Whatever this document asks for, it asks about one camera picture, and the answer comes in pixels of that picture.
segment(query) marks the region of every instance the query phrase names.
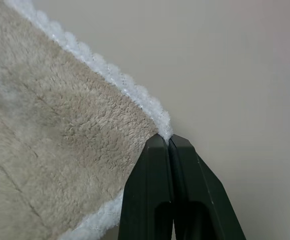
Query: white sherpa edge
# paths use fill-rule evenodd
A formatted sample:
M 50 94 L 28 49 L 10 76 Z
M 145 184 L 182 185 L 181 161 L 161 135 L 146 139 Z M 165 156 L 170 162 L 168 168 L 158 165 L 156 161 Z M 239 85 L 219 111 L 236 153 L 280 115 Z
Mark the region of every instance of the white sherpa edge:
M 5 3 L 31 21 L 37 28 L 57 42 L 64 50 L 72 53 L 78 60 L 87 64 L 94 72 L 115 85 L 124 95 L 130 97 L 156 124 L 159 134 L 168 140 L 173 130 L 170 116 L 160 102 L 149 95 L 146 88 L 136 85 L 133 79 L 121 73 L 120 69 L 105 62 L 103 57 L 92 53 L 89 46 L 78 42 L 70 32 L 64 32 L 56 21 L 49 21 L 42 11 L 36 11 L 32 0 L 4 0 Z M 116 226 L 120 221 L 123 191 L 112 201 L 104 203 L 97 213 L 86 216 L 73 231 L 65 232 L 60 240 L 99 240 L 107 230 Z

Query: beige fleece blanket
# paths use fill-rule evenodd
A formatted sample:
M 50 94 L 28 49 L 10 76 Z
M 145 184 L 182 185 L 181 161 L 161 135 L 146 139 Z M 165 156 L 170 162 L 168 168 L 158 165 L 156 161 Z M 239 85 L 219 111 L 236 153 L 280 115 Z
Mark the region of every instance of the beige fleece blanket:
M 26 0 L 0 0 L 0 240 L 97 240 L 159 102 Z

